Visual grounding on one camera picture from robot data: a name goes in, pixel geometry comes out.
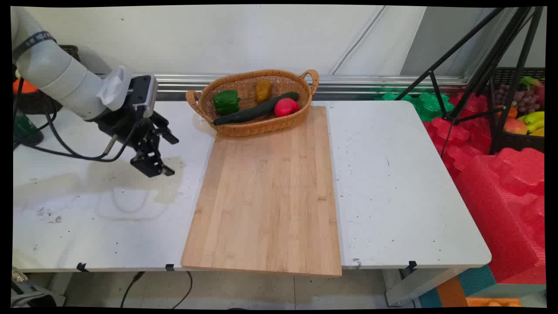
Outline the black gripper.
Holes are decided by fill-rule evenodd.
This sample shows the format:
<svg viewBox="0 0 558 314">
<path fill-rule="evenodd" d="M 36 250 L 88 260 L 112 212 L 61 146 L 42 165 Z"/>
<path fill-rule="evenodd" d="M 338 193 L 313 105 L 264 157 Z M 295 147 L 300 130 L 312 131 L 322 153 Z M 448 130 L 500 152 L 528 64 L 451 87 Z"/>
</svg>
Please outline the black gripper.
<svg viewBox="0 0 558 314">
<path fill-rule="evenodd" d="M 96 123 L 99 130 L 135 150 L 131 165 L 146 177 L 159 175 L 173 176 L 175 171 L 164 164 L 159 151 L 160 140 L 146 140 L 148 134 L 155 133 L 172 145 L 179 143 L 169 128 L 169 121 L 157 112 L 152 113 L 152 121 L 143 117 L 146 106 L 124 105 L 117 111 L 106 111 Z"/>
</svg>

